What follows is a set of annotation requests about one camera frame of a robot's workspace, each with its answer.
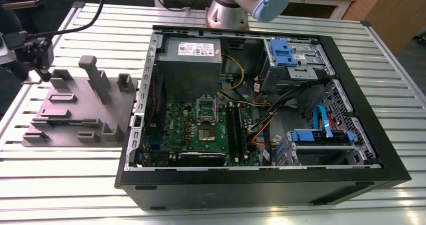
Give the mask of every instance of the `metal table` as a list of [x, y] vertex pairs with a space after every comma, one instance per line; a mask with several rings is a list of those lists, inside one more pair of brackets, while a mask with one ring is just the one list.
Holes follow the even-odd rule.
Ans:
[[[71, 8], [61, 28], [89, 22], [97, 5]], [[106, 75], [140, 77], [153, 24], [204, 25], [204, 11], [105, 5], [94, 25], [57, 36], [53, 68], [71, 75], [94, 55]], [[426, 221], [426, 98], [371, 28], [356, 21], [280, 17], [249, 19], [250, 30], [333, 37], [412, 180], [336, 206], [141, 211], [113, 188], [118, 148], [25, 148], [21, 136], [49, 83], [23, 85], [0, 123], [0, 222], [54, 224], [420, 224]]]

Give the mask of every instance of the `label sticker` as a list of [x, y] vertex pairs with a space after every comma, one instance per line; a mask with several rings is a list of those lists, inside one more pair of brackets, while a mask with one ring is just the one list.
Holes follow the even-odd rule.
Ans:
[[254, 92], [258, 92], [258, 91], [260, 91], [260, 84], [258, 84], [258, 83], [254, 83], [254, 84], [253, 84], [253, 91], [254, 91]]
[[265, 160], [268, 161], [268, 158], [270, 157], [270, 155], [268, 154], [266, 150], [262, 150], [262, 156]]
[[213, 56], [213, 44], [180, 43], [177, 55]]
[[295, 59], [303, 59], [303, 60], [305, 60], [304, 55], [297, 55], [297, 54], [295, 54], [295, 55], [293, 55], [293, 58], [295, 58]]
[[272, 142], [277, 143], [280, 140], [281, 140], [281, 137], [276, 134], [274, 137], [273, 137]]

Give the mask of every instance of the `wooden cabinet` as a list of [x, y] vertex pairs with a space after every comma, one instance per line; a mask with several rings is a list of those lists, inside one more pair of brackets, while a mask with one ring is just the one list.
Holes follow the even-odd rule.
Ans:
[[365, 20], [392, 53], [397, 53], [426, 26], [426, 0], [356, 0], [343, 16]]

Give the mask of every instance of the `green circuit board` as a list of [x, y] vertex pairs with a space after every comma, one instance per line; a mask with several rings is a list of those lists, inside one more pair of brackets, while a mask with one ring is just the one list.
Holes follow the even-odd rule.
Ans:
[[[194, 103], [168, 103], [165, 111], [164, 134], [161, 137], [160, 151], [178, 152], [210, 152], [225, 154], [226, 166], [254, 166], [257, 164], [257, 152], [249, 152], [248, 158], [234, 161], [228, 155], [226, 126], [225, 126], [225, 105], [218, 105], [217, 120], [214, 124], [198, 124], [196, 120]], [[198, 113], [202, 116], [213, 114], [212, 108], [200, 106]], [[241, 107], [244, 126], [252, 124], [250, 108]]]

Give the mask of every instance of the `floor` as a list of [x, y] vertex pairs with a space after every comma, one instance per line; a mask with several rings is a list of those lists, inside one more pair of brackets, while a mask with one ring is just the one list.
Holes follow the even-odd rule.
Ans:
[[[47, 0], [43, 8], [31, 14], [34, 25], [39, 31], [57, 29], [74, 1], [98, 2], [98, 0]], [[184, 7], [190, 4], [189, 0], [164, 1], [169, 7]], [[194, 1], [192, 8], [204, 9], [205, 3], [202, 0], [192, 1]], [[105, 3], [153, 6], [153, 0], [105, 0]], [[396, 58], [420, 90], [426, 93], [426, 46], [416, 44], [416, 41], [411, 40], [405, 48], [396, 55]], [[17, 79], [13, 78], [11, 74], [0, 70], [0, 118], [13, 101], [18, 89], [19, 82]]]

